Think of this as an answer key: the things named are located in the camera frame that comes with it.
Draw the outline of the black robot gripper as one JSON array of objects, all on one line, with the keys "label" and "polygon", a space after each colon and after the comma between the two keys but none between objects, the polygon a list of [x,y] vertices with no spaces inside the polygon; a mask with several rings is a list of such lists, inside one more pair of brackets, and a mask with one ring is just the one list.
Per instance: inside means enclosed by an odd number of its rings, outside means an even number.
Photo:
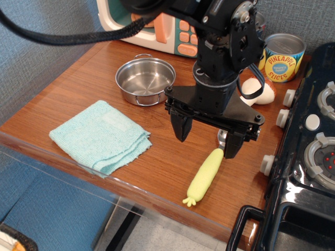
[{"label": "black robot gripper", "polygon": [[176,138],[184,142],[194,120],[227,131],[225,158],[235,158],[244,141],[257,140],[264,117],[239,97],[240,72],[225,69],[222,78],[210,76],[197,62],[193,86],[164,90],[165,108]]}]

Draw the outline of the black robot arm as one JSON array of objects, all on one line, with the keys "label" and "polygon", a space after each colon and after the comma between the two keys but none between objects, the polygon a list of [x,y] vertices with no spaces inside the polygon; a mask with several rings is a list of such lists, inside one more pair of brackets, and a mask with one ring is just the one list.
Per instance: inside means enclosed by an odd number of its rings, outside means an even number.
[{"label": "black robot arm", "polygon": [[259,97],[265,79],[256,64],[266,43],[256,31],[255,1],[122,1],[145,21],[168,14],[195,28],[193,86],[167,87],[165,107],[175,136],[185,141],[193,121],[226,132],[224,156],[234,158],[256,140],[264,117],[244,103]]}]

